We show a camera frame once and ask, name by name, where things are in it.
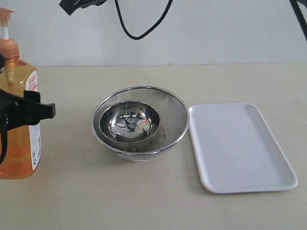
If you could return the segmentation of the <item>white rectangular plastic tray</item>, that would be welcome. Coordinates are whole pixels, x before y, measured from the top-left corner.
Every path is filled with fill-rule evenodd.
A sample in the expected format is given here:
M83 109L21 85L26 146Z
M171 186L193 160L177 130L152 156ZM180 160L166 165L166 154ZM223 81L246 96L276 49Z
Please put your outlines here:
M212 193L294 189L298 179L258 107L189 107L189 132L202 185Z

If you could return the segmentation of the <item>orange dish soap pump bottle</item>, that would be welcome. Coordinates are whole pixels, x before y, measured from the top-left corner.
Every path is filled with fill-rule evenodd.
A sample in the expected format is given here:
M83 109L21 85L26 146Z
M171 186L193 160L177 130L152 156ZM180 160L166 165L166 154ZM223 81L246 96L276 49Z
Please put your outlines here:
M12 10L0 9L0 53L5 66L0 74L0 88L23 97L24 91L38 91L36 67L20 59L18 44L8 33ZM41 157L40 124L22 126L8 131L8 149L0 164L1 179L23 179L31 176Z

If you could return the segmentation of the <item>steel mesh colander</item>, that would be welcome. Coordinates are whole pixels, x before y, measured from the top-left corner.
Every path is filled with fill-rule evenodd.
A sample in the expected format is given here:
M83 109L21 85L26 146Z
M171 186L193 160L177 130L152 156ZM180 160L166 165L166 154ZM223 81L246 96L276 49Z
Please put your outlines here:
M149 104L160 114L157 133L145 141L119 143L102 133L99 121L111 106L123 101ZM130 161L148 161L161 156L184 137L189 126L189 113L185 103L172 92L154 86L134 86L119 90L105 98L96 108L91 128L96 139L118 156Z

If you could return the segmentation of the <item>small stainless steel bowl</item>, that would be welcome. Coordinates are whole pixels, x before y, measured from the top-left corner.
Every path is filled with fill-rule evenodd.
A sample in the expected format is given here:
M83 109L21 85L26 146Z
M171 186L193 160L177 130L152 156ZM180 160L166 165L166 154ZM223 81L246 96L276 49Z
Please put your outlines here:
M159 129L160 121L160 114L149 104L123 101L102 114L99 127L112 141L137 143L152 138Z

